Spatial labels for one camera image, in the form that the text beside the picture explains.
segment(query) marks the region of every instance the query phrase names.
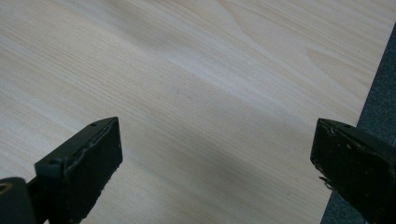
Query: wood grain pattern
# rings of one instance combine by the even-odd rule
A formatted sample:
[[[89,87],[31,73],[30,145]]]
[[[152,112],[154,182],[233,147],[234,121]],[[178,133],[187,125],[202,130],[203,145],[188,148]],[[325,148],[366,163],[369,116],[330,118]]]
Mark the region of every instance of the wood grain pattern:
[[[83,223],[319,223],[317,118],[355,124],[396,2],[3,0],[0,178],[120,118]]]

